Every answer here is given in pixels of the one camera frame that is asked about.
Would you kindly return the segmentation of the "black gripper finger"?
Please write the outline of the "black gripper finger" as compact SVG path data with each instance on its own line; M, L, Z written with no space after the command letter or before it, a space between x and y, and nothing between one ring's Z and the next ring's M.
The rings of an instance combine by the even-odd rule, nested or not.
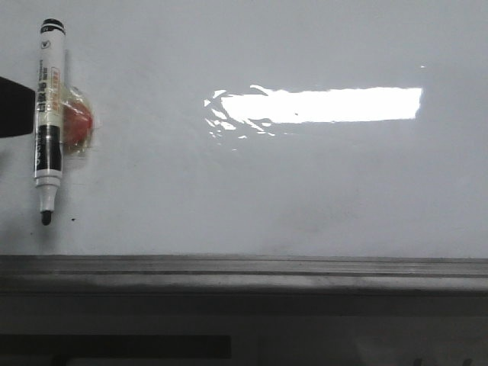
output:
M1 77L1 138L28 135L34 129L35 91Z

